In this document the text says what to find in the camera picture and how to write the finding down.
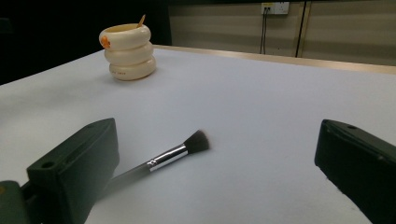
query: wall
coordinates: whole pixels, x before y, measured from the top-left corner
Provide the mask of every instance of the wall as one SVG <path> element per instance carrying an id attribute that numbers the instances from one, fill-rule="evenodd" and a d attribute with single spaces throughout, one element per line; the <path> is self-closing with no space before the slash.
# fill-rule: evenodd
<path id="1" fill-rule="evenodd" d="M 300 55 L 331 61 L 396 65 L 396 1 L 313 2 Z M 269 15 L 266 54 L 296 52 L 303 4 Z M 174 46 L 260 53 L 261 4 L 169 7 Z"/>

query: wall socket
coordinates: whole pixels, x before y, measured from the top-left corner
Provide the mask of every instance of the wall socket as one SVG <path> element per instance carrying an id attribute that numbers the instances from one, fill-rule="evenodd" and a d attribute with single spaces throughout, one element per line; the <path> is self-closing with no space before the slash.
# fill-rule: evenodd
<path id="1" fill-rule="evenodd" d="M 289 4 L 290 2 L 262 3 L 262 14 L 266 8 L 269 8 L 267 9 L 269 15 L 286 15 L 289 13 Z"/>

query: black bristles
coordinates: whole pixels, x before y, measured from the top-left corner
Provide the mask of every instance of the black bristles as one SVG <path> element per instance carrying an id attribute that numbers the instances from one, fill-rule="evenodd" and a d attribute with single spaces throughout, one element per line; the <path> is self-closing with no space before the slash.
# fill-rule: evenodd
<path id="1" fill-rule="evenodd" d="M 184 142 L 189 154 L 209 149 L 209 142 L 206 135 L 201 130 L 194 133 Z"/>

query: table surface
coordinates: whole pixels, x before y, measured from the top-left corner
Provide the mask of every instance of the table surface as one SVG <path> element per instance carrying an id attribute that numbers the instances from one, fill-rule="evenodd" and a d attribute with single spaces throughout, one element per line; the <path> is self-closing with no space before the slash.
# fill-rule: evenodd
<path id="1" fill-rule="evenodd" d="M 0 180 L 24 184 L 34 161 L 114 118 L 115 175 L 198 129 L 211 149 L 97 202 L 87 224 L 370 223 L 314 157 L 323 119 L 396 144 L 394 67 L 161 46 L 154 57 L 135 81 L 114 79 L 101 50 L 0 86 Z"/>

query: cream ceramic container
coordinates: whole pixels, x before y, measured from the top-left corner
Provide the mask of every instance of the cream ceramic container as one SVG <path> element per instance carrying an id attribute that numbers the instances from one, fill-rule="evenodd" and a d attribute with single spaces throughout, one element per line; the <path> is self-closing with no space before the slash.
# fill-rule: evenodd
<path id="1" fill-rule="evenodd" d="M 146 77 L 156 68 L 149 42 L 151 32 L 137 23 L 109 27 L 99 34 L 99 42 L 105 49 L 105 58 L 110 63 L 111 75 L 120 80 Z"/>

